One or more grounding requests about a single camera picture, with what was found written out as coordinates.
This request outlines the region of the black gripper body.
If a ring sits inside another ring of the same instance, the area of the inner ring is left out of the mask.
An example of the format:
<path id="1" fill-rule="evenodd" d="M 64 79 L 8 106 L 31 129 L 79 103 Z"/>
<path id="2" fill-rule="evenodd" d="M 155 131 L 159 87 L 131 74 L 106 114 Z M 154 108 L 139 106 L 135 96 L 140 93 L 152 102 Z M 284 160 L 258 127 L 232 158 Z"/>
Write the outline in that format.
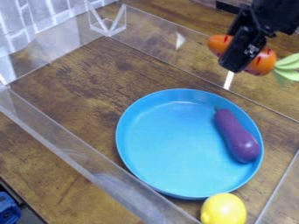
<path id="1" fill-rule="evenodd" d="M 292 35 L 299 27 L 299 0 L 252 0 L 251 4 L 243 3 L 228 35 L 234 35 L 240 26 L 255 26 L 268 36 L 275 32 Z"/>

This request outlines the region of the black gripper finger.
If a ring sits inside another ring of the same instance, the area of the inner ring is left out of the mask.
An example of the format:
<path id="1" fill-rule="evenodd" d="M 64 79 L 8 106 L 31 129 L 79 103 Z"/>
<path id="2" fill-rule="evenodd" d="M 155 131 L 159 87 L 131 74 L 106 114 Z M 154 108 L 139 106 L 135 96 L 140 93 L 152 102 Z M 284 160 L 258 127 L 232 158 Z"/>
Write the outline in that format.
<path id="1" fill-rule="evenodd" d="M 219 64 L 234 73 L 242 72 L 267 44 L 264 33 L 252 27 L 240 26 L 219 57 Z"/>

